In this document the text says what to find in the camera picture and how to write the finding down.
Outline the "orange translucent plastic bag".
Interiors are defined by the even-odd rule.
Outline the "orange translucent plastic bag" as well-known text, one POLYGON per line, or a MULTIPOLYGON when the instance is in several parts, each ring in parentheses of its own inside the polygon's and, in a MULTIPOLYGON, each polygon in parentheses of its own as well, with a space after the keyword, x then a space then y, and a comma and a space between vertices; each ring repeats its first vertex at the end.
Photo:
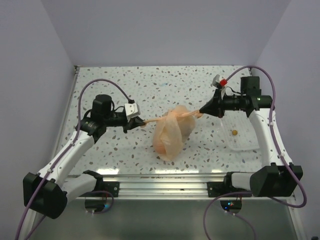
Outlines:
POLYGON ((143 121, 146 125, 155 123, 152 145, 161 160, 170 162, 180 154, 196 127, 196 119, 202 116, 199 110, 189 111, 186 106, 177 105, 161 117, 143 121))

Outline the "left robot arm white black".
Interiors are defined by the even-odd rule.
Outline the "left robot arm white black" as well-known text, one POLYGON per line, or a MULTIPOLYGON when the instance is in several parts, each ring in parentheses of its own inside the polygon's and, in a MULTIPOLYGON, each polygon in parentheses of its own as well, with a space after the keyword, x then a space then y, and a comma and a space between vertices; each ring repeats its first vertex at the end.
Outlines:
POLYGON ((139 105, 132 99, 117 111, 111 96, 99 94, 76 125, 75 131, 60 152, 38 173, 23 179, 23 201, 26 209, 51 219, 58 218, 68 203, 85 194, 107 196, 101 174, 86 170, 66 181, 80 158, 97 143, 109 127, 121 127, 124 133, 145 125, 139 117, 139 105))

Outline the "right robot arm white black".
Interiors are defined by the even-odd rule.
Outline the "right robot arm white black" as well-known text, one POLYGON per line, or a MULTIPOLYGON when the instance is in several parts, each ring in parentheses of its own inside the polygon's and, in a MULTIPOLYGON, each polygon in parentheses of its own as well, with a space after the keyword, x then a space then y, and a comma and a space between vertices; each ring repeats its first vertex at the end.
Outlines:
POLYGON ((240 190, 255 197, 289 197, 303 176, 302 167, 294 165, 287 154, 276 122, 273 99, 263 95, 260 79, 240 79, 240 94, 226 95, 227 80, 216 75, 213 97, 199 110, 201 114, 222 118, 226 111, 243 111, 253 126, 261 151, 262 167, 255 173, 228 172, 223 179, 223 192, 235 196, 240 190))

